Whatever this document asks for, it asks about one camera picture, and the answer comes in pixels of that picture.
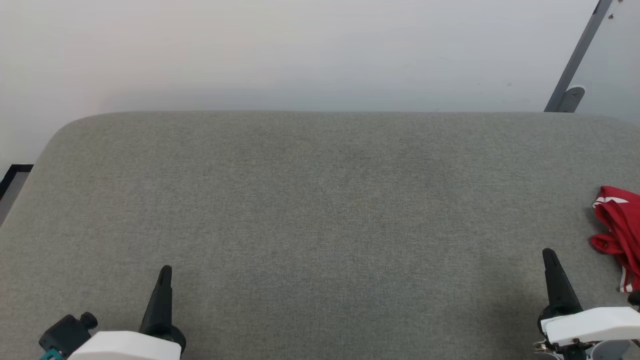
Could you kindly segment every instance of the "red towel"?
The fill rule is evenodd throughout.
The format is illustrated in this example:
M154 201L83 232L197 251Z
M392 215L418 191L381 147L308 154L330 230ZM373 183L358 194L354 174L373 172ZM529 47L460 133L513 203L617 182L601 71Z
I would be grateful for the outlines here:
M593 207L609 232L592 237L591 243L622 265L621 292L640 290L640 195L603 186Z

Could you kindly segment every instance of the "gray fabric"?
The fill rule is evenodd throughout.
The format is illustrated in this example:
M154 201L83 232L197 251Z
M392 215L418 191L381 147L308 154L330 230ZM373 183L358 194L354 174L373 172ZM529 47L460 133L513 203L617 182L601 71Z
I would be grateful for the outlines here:
M27 180L27 176L29 176L28 172L17 172L11 184L6 189L6 192L0 199L0 226L4 222L4 218L9 214L9 210L11 210L11 206L13 202L18 197L20 193L20 189L22 189L22 185Z
M136 330L173 266L184 359L523 359L541 250L584 307L603 184L640 192L640 129L553 113L146 112L49 143L0 229L0 353L91 311Z

